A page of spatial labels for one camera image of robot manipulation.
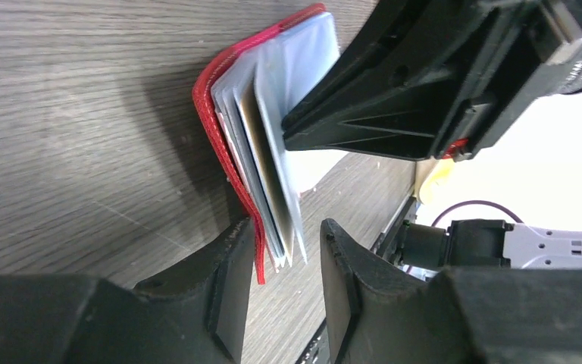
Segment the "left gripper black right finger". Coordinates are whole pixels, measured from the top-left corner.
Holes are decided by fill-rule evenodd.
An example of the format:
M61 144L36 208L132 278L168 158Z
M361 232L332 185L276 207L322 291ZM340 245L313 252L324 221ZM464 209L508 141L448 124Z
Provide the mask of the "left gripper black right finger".
M321 223L334 363L582 363L582 270L407 275Z

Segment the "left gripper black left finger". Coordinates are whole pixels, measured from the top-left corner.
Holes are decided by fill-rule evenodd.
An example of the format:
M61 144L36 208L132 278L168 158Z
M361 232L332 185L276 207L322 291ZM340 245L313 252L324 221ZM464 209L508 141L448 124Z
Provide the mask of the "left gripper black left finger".
M0 363L238 363L253 256L243 219L130 290L87 275L0 275Z

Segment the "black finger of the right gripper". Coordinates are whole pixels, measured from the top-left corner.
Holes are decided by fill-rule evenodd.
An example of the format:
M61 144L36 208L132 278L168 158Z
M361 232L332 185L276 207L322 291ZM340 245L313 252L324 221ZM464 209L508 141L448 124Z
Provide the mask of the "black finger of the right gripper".
M380 1L283 119L292 151L418 161L492 146L541 94L530 40L547 1Z

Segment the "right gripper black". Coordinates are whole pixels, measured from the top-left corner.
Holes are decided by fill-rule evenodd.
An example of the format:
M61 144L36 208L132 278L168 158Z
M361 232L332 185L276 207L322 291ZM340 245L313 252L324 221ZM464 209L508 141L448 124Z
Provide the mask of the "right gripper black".
M556 80L552 94L582 93L582 1L542 1L537 52Z

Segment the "red card holder wallet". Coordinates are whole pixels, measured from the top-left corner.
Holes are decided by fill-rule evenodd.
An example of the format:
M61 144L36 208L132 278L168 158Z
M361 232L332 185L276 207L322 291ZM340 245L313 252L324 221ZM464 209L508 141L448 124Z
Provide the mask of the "red card holder wallet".
M300 197L344 158L325 149L291 151L283 118L340 55L333 15L321 3L221 51L200 73L192 100L208 139L255 222L255 270L305 254Z

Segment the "gold credit card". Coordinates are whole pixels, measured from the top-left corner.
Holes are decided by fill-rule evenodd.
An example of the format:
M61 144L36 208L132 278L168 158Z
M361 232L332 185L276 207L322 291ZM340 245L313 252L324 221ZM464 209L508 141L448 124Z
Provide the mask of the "gold credit card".
M265 211L273 220L275 235L283 249L284 264L291 266L293 265L295 231L264 129L253 82L248 82L244 86L244 90L237 90L234 95L242 118L243 129L253 154L258 179L263 189L267 205Z

